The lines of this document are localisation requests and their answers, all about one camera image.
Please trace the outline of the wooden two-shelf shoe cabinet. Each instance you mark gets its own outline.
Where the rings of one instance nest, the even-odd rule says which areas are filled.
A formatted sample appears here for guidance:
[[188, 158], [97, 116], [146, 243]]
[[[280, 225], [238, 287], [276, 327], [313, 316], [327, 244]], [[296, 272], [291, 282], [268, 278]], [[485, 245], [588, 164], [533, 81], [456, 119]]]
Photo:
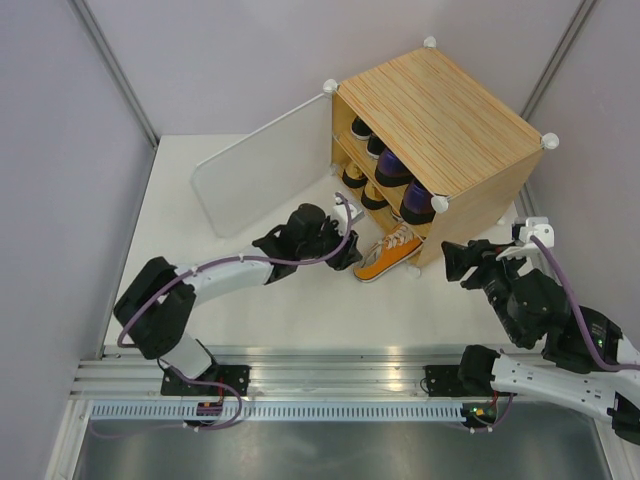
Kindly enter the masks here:
[[434, 37], [421, 48], [340, 83], [332, 98], [333, 164], [359, 167], [388, 201], [373, 214], [384, 232], [395, 222], [407, 186], [375, 177], [366, 141], [351, 133], [355, 119], [371, 128], [433, 194], [433, 220], [413, 226], [422, 245], [409, 263], [421, 268], [441, 255], [444, 241], [465, 243], [494, 225], [558, 137], [540, 134], [504, 102], [441, 53]]

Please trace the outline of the white translucent cabinet door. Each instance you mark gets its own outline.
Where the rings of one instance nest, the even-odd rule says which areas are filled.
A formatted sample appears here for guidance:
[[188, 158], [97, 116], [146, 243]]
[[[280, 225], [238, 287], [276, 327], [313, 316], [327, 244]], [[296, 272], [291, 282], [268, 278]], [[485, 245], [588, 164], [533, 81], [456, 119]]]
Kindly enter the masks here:
[[214, 234], [238, 235], [326, 176], [331, 127], [321, 94], [199, 163], [191, 185]]

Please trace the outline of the gold heeled shoe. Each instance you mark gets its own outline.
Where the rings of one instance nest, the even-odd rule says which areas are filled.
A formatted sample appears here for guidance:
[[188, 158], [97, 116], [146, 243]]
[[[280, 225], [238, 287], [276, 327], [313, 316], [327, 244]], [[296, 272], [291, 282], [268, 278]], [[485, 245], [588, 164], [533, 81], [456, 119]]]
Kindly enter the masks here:
[[368, 183], [368, 177], [354, 161], [350, 161], [343, 169], [341, 179], [346, 186], [352, 189], [363, 188]]
[[371, 181], [368, 181], [363, 187], [361, 193], [361, 204], [368, 210], [378, 211], [387, 207], [389, 205], [389, 202], [377, 189], [375, 184]]

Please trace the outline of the aluminium rail frame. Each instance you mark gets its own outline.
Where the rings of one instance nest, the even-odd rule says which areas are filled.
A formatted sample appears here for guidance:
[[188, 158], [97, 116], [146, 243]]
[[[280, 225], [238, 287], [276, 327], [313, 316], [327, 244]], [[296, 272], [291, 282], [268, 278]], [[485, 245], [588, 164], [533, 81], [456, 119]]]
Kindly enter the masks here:
[[[454, 365], [458, 355], [220, 355], [221, 364], [249, 367], [248, 396], [273, 400], [412, 400], [427, 365]], [[75, 399], [156, 399], [163, 373], [133, 355], [82, 361]]]

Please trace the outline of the purple loafer shoe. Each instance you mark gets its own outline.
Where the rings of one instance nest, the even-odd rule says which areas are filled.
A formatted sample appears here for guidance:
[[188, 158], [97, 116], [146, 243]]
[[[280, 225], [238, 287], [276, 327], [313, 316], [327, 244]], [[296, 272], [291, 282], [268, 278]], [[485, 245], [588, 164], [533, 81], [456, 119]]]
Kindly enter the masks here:
[[400, 205], [400, 215], [410, 225], [430, 223], [435, 217], [433, 195], [414, 178], [407, 186]]
[[380, 154], [374, 175], [376, 181], [387, 188], [408, 185], [414, 178], [410, 170], [389, 148], [385, 148]]

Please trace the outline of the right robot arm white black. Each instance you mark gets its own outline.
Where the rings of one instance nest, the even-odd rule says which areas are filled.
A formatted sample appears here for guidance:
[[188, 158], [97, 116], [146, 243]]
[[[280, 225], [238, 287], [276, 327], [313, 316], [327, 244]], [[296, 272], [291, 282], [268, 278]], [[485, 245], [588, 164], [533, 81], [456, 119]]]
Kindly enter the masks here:
[[531, 349], [544, 343], [549, 369], [527, 365], [482, 345], [465, 348], [456, 371], [469, 395], [505, 392], [534, 397], [608, 423], [621, 439], [639, 442], [639, 351], [604, 314], [579, 305], [566, 276], [538, 269], [512, 244], [472, 240], [441, 245], [446, 278], [481, 290], [510, 341]]

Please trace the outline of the black canvas sneaker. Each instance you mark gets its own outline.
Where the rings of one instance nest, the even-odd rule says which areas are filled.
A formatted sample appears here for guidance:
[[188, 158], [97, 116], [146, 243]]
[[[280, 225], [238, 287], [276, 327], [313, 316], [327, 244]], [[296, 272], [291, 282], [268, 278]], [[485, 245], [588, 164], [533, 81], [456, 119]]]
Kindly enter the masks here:
[[359, 116], [356, 116], [352, 121], [350, 132], [360, 141], [368, 141], [372, 134], [371, 128]]
[[367, 141], [367, 155], [373, 159], [378, 159], [384, 152], [386, 146], [384, 142], [374, 133], [372, 133]]

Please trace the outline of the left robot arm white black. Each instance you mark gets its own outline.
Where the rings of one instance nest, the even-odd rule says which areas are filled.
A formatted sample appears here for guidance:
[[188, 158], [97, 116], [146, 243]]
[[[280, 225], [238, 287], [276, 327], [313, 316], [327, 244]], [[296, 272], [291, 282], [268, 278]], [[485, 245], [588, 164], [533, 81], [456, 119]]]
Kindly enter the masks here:
[[223, 295], [281, 281], [302, 266], [325, 263], [343, 271], [360, 261], [354, 225], [363, 212], [341, 194], [335, 200], [330, 213], [299, 205], [286, 223], [234, 255], [182, 266], [163, 256], [148, 260], [113, 308], [122, 328], [118, 346], [157, 361], [197, 395], [214, 391], [220, 368], [186, 331], [192, 311]]

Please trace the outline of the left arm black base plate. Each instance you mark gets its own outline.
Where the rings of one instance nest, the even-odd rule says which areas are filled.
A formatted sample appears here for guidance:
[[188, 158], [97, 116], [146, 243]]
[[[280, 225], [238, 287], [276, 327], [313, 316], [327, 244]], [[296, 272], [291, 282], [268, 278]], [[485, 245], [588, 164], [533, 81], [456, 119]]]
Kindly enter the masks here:
[[183, 380], [171, 367], [163, 369], [160, 394], [162, 396], [232, 396], [223, 387], [211, 386], [211, 382], [222, 383], [245, 396], [250, 383], [248, 365], [217, 364], [210, 367], [196, 380]]

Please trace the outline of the orange canvas sneaker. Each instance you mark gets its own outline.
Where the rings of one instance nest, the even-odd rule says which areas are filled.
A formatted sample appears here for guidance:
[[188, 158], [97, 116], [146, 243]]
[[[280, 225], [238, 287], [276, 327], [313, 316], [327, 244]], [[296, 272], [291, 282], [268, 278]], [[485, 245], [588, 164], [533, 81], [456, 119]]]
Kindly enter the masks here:
[[353, 268], [353, 274], [361, 282], [372, 282], [416, 255], [422, 243], [423, 240], [408, 225], [399, 223], [369, 249]]
[[400, 212], [399, 212], [398, 210], [396, 210], [396, 209], [394, 209], [394, 208], [391, 208], [391, 209], [390, 209], [390, 213], [391, 213], [392, 218], [393, 218], [397, 223], [403, 223], [403, 222], [404, 222], [404, 219], [403, 219], [403, 217], [401, 216], [401, 214], [400, 214]]

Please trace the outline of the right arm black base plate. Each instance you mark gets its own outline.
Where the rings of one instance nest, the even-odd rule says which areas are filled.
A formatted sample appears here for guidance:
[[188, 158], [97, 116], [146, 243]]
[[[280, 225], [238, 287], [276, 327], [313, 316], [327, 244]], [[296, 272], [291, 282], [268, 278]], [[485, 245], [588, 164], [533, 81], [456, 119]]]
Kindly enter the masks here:
[[429, 397], [461, 398], [468, 395], [458, 378], [458, 365], [426, 365], [423, 370], [420, 387]]

